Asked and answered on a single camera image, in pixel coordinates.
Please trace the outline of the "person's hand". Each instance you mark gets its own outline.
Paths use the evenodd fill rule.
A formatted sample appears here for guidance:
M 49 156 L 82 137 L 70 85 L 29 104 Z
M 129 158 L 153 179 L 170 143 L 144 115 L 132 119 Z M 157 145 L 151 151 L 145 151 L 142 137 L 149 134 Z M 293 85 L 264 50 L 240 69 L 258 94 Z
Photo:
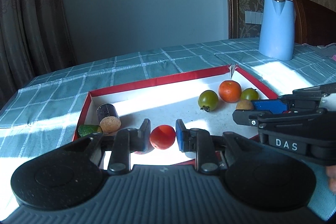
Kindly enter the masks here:
M 329 189 L 332 193 L 336 194 L 336 166 L 327 166 L 326 175 L 329 180 Z

